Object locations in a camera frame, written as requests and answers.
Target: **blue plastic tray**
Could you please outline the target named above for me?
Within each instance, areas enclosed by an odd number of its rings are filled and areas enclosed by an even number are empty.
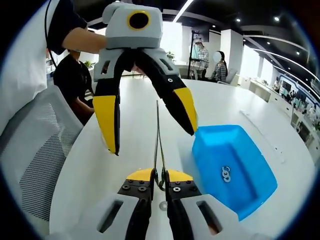
[[[239,125],[201,126],[192,153],[205,191],[238,214],[239,221],[277,189],[264,156]],[[228,171],[229,182],[223,177]]]

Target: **person's arm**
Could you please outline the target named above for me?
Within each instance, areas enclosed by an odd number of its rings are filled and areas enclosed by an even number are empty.
[[[104,35],[87,31],[81,27],[73,29],[63,40],[62,47],[70,50],[98,54],[107,45]]]
[[[95,113],[95,110],[82,102],[79,97],[70,102],[70,107],[83,125],[85,125]]]
[[[48,28],[48,48],[58,55],[65,49],[98,54],[106,47],[106,38],[87,31],[87,25],[75,12],[71,0],[60,0]]]

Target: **white mesh chair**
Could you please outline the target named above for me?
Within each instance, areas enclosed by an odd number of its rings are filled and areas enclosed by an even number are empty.
[[[19,110],[0,136],[3,176],[41,237],[49,234],[55,186],[82,128],[59,89],[51,86]]]
[[[236,74],[237,74],[237,70],[231,68],[228,71],[228,76],[226,76],[225,81],[218,81],[218,84],[231,85],[231,83],[234,80]]]

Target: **person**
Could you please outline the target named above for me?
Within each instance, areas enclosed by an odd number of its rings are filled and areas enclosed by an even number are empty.
[[[312,122],[315,122],[317,120],[317,106],[314,105],[313,107],[310,107],[308,111],[308,117]]]
[[[206,78],[207,68],[209,67],[209,51],[205,48],[202,42],[195,43],[198,46],[198,58],[202,61],[201,66],[203,70],[201,72],[201,79]]]
[[[65,49],[98,54],[107,45],[105,36],[85,29],[87,23],[75,12],[71,0],[52,0],[47,9],[49,2],[28,3],[34,14],[20,16],[26,24],[9,39],[12,44],[0,76],[0,135],[14,114],[47,88],[47,47],[57,55]]]
[[[279,93],[280,92],[280,81],[279,81],[279,77],[276,77],[275,82],[272,86],[272,89],[276,92]]]
[[[214,71],[211,75],[210,81],[217,83],[225,82],[228,76],[227,64],[225,61],[225,53],[223,51],[218,51],[221,54],[221,60],[215,65]]]
[[[95,112],[92,99],[85,99],[87,90],[94,94],[91,86],[92,78],[87,66],[79,61],[81,53],[68,51],[69,55],[58,64],[53,74],[53,82],[59,87],[74,114],[85,125]]]

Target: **cable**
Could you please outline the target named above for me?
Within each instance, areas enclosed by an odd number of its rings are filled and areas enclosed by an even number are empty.
[[[48,10],[49,10],[49,6],[50,6],[51,1],[52,0],[49,0],[48,6],[46,7],[46,10],[45,10],[45,15],[44,15],[44,35],[45,35],[46,47],[47,47],[47,49],[49,51],[51,61],[53,62],[54,67],[57,68],[56,62],[54,60],[54,57],[52,56],[52,52],[51,52],[51,49],[49,48],[49,44],[48,44],[47,15],[48,15]]]

